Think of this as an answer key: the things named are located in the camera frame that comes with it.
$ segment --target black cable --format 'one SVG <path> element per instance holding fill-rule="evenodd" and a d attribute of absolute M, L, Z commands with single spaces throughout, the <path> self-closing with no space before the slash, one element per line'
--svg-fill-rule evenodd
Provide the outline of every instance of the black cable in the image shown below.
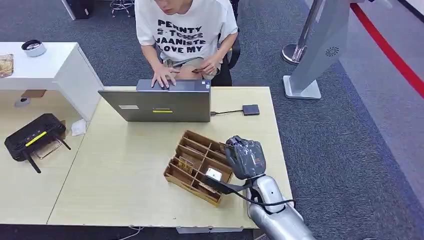
<path fill-rule="evenodd" d="M 230 114 L 230 113 L 237 113 L 237 112 L 243 112 L 243 110 L 223 111 L 223 112 L 211 111 L 210 115 L 215 116 L 215 115 L 218 115 L 218 114 Z"/>
<path fill-rule="evenodd" d="M 282 204 L 286 204 L 286 203 L 290 203 L 290 202 L 293 202 L 294 206 L 296 206 L 296 201 L 294 199 L 289 199 L 289 200 L 279 201 L 279 202 L 274 202 L 274 203 L 263 203 L 263 202 L 251 200 L 251 199 L 241 195 L 240 193 L 238 193 L 236 191 L 234 193 L 237 194 L 240 198 L 242 198 L 242 199 L 244 199 L 244 200 L 246 200 L 246 201 L 248 201 L 252 204 L 257 204 L 259 206 L 264 206 L 264 207 L 266 207 L 266 206 L 277 206 L 277 205 L 282 205 Z"/>

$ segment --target yellow label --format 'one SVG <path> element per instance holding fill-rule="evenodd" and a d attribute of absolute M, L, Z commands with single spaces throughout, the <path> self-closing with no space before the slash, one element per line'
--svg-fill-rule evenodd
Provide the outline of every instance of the yellow label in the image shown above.
<path fill-rule="evenodd" d="M 153 110 L 155 114 L 172 114 L 171 110 Z"/>
<path fill-rule="evenodd" d="M 43 131 L 40 135 L 34 137 L 34 139 L 32 139 L 31 141 L 29 141 L 27 144 L 25 144 L 25 146 L 28 147 L 29 145 L 33 144 L 39 138 L 41 138 L 42 136 L 46 135 L 46 133 L 47 133 L 46 131 Z"/>

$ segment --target light wood desk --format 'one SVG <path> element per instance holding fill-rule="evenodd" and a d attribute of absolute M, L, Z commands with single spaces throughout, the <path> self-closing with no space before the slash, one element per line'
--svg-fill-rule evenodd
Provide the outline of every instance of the light wood desk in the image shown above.
<path fill-rule="evenodd" d="M 41 174 L 28 161 L 13 160 L 3 142 L 44 113 L 66 120 L 68 129 L 81 116 L 58 91 L 47 91 L 29 105 L 14 108 L 22 93 L 0 90 L 0 224 L 46 224 L 84 136 L 66 137 L 71 150 L 61 146 L 44 159 L 34 157 Z"/>
<path fill-rule="evenodd" d="M 100 100 L 48 224 L 257 228 L 235 194 L 215 207 L 163 176 L 185 130 L 220 142 L 239 135 L 261 142 L 266 173 L 292 198 L 269 88 L 214 87 L 211 102 L 217 112 L 258 104 L 260 115 L 217 115 L 210 123 L 126 122 Z M 234 177 L 231 183 L 243 181 Z"/>

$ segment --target office chair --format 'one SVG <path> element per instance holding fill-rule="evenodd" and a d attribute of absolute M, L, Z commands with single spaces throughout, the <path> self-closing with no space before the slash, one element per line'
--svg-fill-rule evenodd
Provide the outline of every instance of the office chair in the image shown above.
<path fill-rule="evenodd" d="M 230 0 L 232 5 L 232 11 L 234 12 L 235 20 L 237 21 L 237 16 L 239 15 L 239 0 Z"/>
<path fill-rule="evenodd" d="M 116 17 L 115 11 L 125 10 L 128 14 L 128 17 L 131 18 L 130 11 L 128 9 L 134 6 L 134 0 L 114 0 L 110 3 L 110 8 L 112 9 L 112 18 Z"/>

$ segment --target man's arm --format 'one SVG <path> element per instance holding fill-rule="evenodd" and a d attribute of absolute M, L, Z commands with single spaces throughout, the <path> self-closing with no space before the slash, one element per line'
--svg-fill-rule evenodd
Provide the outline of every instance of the man's arm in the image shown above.
<path fill-rule="evenodd" d="M 237 34 L 238 32 L 226 36 L 226 38 L 222 41 L 221 47 L 218 49 L 218 51 L 203 61 L 199 71 L 205 74 L 212 73 L 233 46 L 234 42 L 236 41 Z"/>
<path fill-rule="evenodd" d="M 141 45 L 141 51 L 143 52 L 144 57 L 150 64 L 153 71 L 158 70 L 162 66 L 162 63 L 158 59 L 158 54 L 153 45 Z"/>
<path fill-rule="evenodd" d="M 161 87 L 166 86 L 169 88 L 170 86 L 168 84 L 167 77 L 171 79 L 172 84 L 177 84 L 177 82 L 175 82 L 174 76 L 172 76 L 171 73 L 179 73 L 180 71 L 172 67 L 165 67 L 162 65 L 158 59 L 158 54 L 156 53 L 156 49 L 153 47 L 153 45 L 141 45 L 141 51 L 143 52 L 144 57 L 147 59 L 154 72 L 153 78 L 151 79 L 152 88 L 156 80 Z"/>
<path fill-rule="evenodd" d="M 220 48 L 215 53 L 216 57 L 219 58 L 219 61 L 221 61 L 225 55 L 228 53 L 228 51 L 233 47 L 234 42 L 236 41 L 237 35 L 239 33 L 233 33 L 226 36 L 224 41 L 222 41 Z"/>

